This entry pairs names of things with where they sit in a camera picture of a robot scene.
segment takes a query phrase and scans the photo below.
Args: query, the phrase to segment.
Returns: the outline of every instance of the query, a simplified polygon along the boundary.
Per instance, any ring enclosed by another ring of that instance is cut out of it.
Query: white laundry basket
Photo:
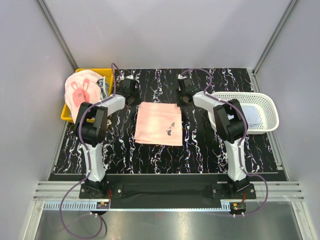
[[[279,116],[274,101],[265,94],[257,92],[217,91],[212,96],[229,101],[237,99],[241,106],[254,106],[260,118],[260,123],[255,129],[248,129],[247,134],[264,134],[271,132],[279,126]],[[208,112],[212,128],[216,131],[215,117]]]

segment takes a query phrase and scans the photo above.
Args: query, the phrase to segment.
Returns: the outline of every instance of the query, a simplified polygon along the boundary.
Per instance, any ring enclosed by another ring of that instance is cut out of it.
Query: pink cloth
[[[96,84],[102,76],[92,70],[78,71],[65,81],[64,100],[75,123],[83,102],[95,104],[100,101],[101,89]]]
[[[176,104],[142,102],[134,139],[139,144],[182,146],[181,110]]]

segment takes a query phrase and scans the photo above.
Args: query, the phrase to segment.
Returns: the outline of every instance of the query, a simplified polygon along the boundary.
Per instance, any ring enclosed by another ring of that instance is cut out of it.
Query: black marble table
[[[209,92],[253,92],[245,68],[209,68],[213,84]],[[140,82],[141,99],[153,103],[177,103],[177,76],[183,69],[121,70]],[[192,71],[196,88],[204,89],[209,77]],[[108,174],[199,174],[226,173],[228,158],[223,141],[211,128],[208,112],[188,106],[182,109],[183,146],[135,143],[138,106],[126,107],[109,117],[103,141],[103,165]],[[67,125],[54,174],[82,174],[85,158],[75,137],[72,124]],[[250,135],[245,139],[245,161],[249,172],[277,172],[267,134]]]

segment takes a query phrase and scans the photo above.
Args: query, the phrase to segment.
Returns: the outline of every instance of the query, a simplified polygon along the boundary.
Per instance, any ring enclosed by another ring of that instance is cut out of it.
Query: yellow basket
[[[113,83],[114,83],[114,77],[112,74],[112,69],[111,68],[78,68],[77,70],[75,70],[75,72],[80,72],[82,70],[92,70],[94,72],[96,72],[97,74],[100,74],[101,76],[105,76],[105,82],[109,84],[109,91],[108,91],[108,96],[111,95],[112,92],[112,87],[113,87]],[[70,109],[67,106],[67,104],[64,104],[63,106],[63,110],[61,113],[61,119],[65,120],[69,123],[73,123],[72,117],[71,117],[71,113],[70,113]],[[93,123],[94,120],[93,119],[87,119],[87,122]]]

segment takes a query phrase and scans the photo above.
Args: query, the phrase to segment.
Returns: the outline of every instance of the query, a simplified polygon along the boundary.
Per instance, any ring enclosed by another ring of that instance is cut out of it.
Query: white panel
[[[72,69],[36,1],[1,1],[0,33],[0,238],[17,240],[53,159]]]
[[[253,68],[289,1],[46,3],[82,68]]]
[[[320,237],[320,1],[304,0],[284,26],[258,73],[263,93],[277,106],[276,133],[299,181]]]

